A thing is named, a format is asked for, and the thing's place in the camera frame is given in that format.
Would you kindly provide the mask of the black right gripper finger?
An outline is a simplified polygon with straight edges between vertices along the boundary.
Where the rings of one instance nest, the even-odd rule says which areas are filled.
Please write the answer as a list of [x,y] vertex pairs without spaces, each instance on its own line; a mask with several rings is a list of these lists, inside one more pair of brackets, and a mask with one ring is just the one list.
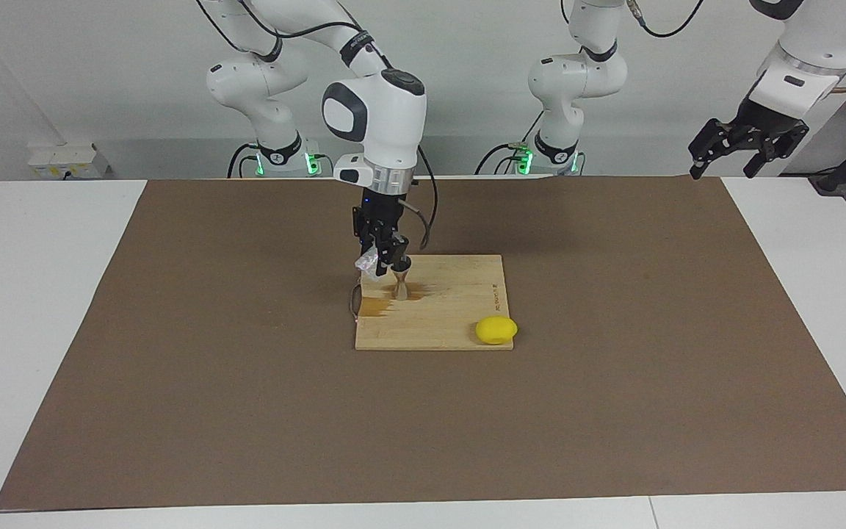
[[386,238],[386,267],[395,273],[409,271],[412,260],[407,254],[409,239],[397,230],[392,230]]
[[361,255],[359,256],[359,271],[367,278],[382,278],[387,274],[386,250],[379,247],[372,234],[359,237]]

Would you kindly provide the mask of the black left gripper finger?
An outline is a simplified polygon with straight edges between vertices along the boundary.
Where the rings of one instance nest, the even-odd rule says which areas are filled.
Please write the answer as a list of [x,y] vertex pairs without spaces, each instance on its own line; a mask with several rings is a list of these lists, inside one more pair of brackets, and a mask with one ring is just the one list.
[[762,168],[776,159],[786,159],[801,144],[809,133],[808,124],[798,121],[792,128],[781,133],[767,133],[759,130],[752,131],[745,138],[746,146],[756,153],[743,168],[745,177],[752,179]]
[[722,123],[717,118],[711,118],[695,135],[690,143],[692,157],[690,175],[694,180],[702,178],[709,164],[735,152],[731,141],[732,132],[733,126],[730,123]]

